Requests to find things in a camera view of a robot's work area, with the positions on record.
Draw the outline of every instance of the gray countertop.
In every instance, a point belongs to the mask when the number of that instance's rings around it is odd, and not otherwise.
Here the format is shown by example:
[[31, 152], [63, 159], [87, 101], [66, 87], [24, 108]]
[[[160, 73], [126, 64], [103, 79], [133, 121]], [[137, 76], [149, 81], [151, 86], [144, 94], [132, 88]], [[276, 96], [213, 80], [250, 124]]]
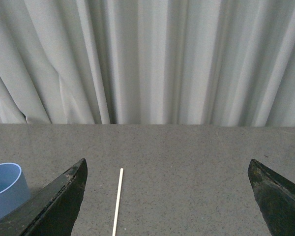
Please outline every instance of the gray countertop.
[[252, 158], [295, 183], [295, 128], [0, 125], [0, 163], [33, 194], [79, 159], [88, 180], [73, 236], [269, 236], [247, 176]]

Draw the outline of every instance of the blue cup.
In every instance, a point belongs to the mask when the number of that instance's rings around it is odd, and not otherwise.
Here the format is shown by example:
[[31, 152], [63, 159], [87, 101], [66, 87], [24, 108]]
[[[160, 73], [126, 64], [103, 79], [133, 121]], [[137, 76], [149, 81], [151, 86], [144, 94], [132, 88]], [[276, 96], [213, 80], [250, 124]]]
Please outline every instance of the blue cup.
[[15, 163], [0, 164], [0, 219], [30, 199], [22, 169]]

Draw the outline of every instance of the table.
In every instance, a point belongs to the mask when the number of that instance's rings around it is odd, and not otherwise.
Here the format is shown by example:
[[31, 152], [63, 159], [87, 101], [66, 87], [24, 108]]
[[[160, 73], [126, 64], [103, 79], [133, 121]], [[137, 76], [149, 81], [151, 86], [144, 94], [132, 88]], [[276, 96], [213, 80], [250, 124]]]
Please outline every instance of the table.
[[252, 158], [295, 183], [295, 128], [210, 125], [0, 124], [0, 163], [23, 168], [37, 193], [85, 158], [88, 180], [73, 236], [270, 233], [247, 176]]

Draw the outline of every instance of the white curtain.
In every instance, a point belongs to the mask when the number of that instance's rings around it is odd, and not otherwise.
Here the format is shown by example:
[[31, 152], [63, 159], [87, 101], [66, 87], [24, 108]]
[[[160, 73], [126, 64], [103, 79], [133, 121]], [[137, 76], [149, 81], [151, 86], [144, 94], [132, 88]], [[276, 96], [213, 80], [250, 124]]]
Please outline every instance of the white curtain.
[[295, 126], [295, 0], [0, 0], [0, 123]]

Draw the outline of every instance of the white stick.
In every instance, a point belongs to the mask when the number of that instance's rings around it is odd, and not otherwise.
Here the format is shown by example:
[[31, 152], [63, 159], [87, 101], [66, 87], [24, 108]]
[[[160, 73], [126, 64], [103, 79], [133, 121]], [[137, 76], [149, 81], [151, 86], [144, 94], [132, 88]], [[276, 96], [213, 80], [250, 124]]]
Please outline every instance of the white stick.
[[123, 168], [120, 169], [120, 175], [119, 175], [119, 184], [118, 184], [118, 192], [117, 192], [117, 200], [116, 200], [116, 210], [115, 210], [113, 236], [116, 235], [116, 229], [117, 229], [117, 220], [118, 220], [120, 193], [121, 193], [121, 185], [122, 185], [122, 175], [123, 175]]

